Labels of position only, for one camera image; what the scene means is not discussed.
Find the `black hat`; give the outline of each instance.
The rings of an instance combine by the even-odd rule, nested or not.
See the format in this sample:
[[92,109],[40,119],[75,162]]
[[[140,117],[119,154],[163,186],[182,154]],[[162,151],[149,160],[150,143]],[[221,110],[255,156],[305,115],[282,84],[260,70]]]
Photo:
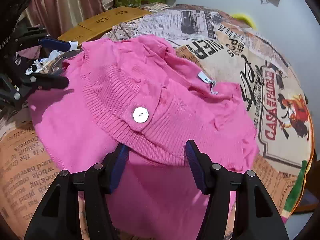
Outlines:
[[282,100],[286,100],[285,98],[284,98],[284,96],[283,96],[283,94],[278,94],[278,102],[280,103],[280,106],[281,106],[281,108],[282,109],[286,109],[286,107],[282,104]]

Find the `curtain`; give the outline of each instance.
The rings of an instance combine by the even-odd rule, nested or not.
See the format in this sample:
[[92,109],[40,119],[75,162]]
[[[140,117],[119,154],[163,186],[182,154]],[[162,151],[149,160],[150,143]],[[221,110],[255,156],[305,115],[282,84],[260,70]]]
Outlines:
[[41,24],[52,37],[57,38],[112,5],[113,0],[32,0],[26,14],[31,25]]

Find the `white clothing tag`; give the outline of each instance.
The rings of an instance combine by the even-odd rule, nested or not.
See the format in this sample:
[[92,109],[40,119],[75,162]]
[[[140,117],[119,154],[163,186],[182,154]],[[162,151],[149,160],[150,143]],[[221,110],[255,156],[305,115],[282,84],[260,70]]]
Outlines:
[[211,80],[210,78],[208,78],[202,71],[200,71],[200,72],[198,73],[198,77],[199,77],[203,82],[205,82],[205,83],[207,83],[207,84],[211,84],[211,89],[210,89],[211,94],[213,94],[213,95],[218,95],[218,92],[213,90],[213,87],[214,87],[215,84],[216,84],[216,81],[215,81],[215,80]]

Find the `pink cardigan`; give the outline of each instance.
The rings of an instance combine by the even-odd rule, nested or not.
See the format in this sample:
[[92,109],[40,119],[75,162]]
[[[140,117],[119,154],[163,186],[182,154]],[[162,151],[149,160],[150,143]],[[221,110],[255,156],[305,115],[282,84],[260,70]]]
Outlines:
[[[196,239],[208,197],[196,188],[184,145],[231,171],[250,169],[258,152],[256,130],[238,84],[210,85],[201,69],[179,58],[156,36],[83,43],[67,60],[65,90],[30,96],[32,120],[46,150],[61,169],[88,169],[118,142],[130,157],[118,189],[107,196],[115,227],[137,236]],[[148,118],[133,118],[137,107]],[[230,205],[235,194],[231,193]]]

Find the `metal screw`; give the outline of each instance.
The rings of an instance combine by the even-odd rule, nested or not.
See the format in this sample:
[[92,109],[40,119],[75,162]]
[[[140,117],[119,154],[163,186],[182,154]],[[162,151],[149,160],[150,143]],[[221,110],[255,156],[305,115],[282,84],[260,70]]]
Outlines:
[[67,174],[68,174],[68,170],[63,170],[63,171],[60,171],[59,173],[61,177],[67,176]]
[[254,176],[256,175],[256,173],[255,173],[254,171],[252,171],[252,170],[248,170],[248,171],[247,171],[247,174],[248,174],[248,176],[250,176],[250,177],[254,177]]
[[14,93],[14,99],[15,99],[15,100],[19,100],[20,97],[21,97],[21,95],[20,95],[19,92],[15,92],[15,93]]
[[93,166],[96,170],[101,170],[103,168],[103,164],[102,163],[96,163],[94,166]]
[[214,164],[212,164],[212,168],[214,170],[220,170],[221,169],[221,165],[219,163],[214,163]]

